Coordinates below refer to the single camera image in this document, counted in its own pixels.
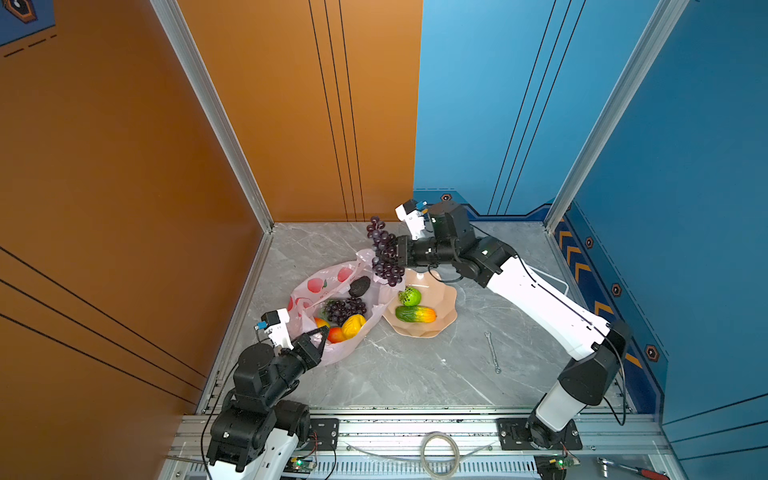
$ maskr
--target peach-colored bowl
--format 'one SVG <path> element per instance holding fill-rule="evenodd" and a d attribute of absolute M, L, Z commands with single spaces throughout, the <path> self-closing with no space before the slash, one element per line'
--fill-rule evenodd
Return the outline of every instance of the peach-colored bowl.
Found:
<path fill-rule="evenodd" d="M 384 311 L 384 319 L 400 335 L 415 336 L 423 339 L 429 339 L 437 336 L 448 325 L 456 320 L 456 289 L 435 280 L 432 275 L 427 273 L 418 273 L 412 269 L 406 269 L 406 276 L 403 279 L 406 286 L 416 288 L 422 294 L 422 302 L 419 306 L 428 306 L 435 310 L 437 319 L 432 323 L 409 323 L 399 320 L 395 316 L 395 308 L 402 305 L 396 298 L 389 303 Z"/>

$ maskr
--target bowl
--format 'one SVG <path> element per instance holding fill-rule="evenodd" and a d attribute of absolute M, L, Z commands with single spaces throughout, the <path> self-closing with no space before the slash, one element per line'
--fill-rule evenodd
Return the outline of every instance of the bowl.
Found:
<path fill-rule="evenodd" d="M 440 278 L 439 273 L 434 270 L 432 273 L 437 278 Z M 428 306 L 435 310 L 437 319 L 431 323 L 403 322 L 395 316 L 395 308 L 402 305 L 395 298 L 384 311 L 384 319 L 400 335 L 429 339 L 437 336 L 438 333 L 456 320 L 458 316 L 456 313 L 456 289 L 439 282 L 435 276 L 432 276 L 429 272 L 419 273 L 410 268 L 406 269 L 403 283 L 421 292 L 422 302 L 419 306 Z"/>

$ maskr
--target pink plastic bag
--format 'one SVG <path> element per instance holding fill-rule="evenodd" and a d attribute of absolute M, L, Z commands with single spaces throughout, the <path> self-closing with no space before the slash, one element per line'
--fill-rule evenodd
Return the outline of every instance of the pink plastic bag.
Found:
<path fill-rule="evenodd" d="M 349 298 L 349 284 L 361 276 L 370 278 L 371 286 L 362 296 L 362 300 L 368 306 L 365 314 L 366 324 L 353 338 L 341 343 L 326 342 L 323 350 L 321 366 L 336 363 L 348 356 L 368 335 L 368 332 L 381 320 L 382 314 L 389 302 L 397 297 L 397 293 L 405 287 L 402 283 L 398 286 L 389 286 L 373 275 L 371 260 L 373 250 L 365 249 L 357 252 L 357 260 L 340 263 L 324 268 L 314 273 L 293 290 L 288 302 L 288 333 L 296 338 L 304 332 L 317 328 L 315 324 L 315 312 L 323 302 L 330 298 Z"/>

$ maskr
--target wrench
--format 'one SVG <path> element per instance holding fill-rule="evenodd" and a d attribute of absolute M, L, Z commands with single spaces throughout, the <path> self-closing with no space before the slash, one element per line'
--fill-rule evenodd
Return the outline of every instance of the wrench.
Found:
<path fill-rule="evenodd" d="M 493 343 L 491 343 L 491 333 L 485 332 L 485 338 L 488 339 L 488 346 L 491 347 L 491 358 L 493 359 L 493 366 L 496 367 L 496 373 L 501 373 L 502 369 L 498 367 L 498 360 L 496 359 L 496 351 L 493 350 Z"/>

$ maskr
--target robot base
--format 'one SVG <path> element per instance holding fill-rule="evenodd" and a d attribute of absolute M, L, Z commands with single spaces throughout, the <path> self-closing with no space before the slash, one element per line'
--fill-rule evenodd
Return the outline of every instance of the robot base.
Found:
<path fill-rule="evenodd" d="M 539 450 L 533 443 L 531 432 L 526 428 L 528 419 L 497 419 L 496 429 L 498 431 L 498 440 L 502 444 L 502 450 Z M 581 450 L 584 446 L 581 444 L 581 437 L 576 429 L 576 423 L 571 420 L 565 426 L 564 444 L 568 450 Z"/>

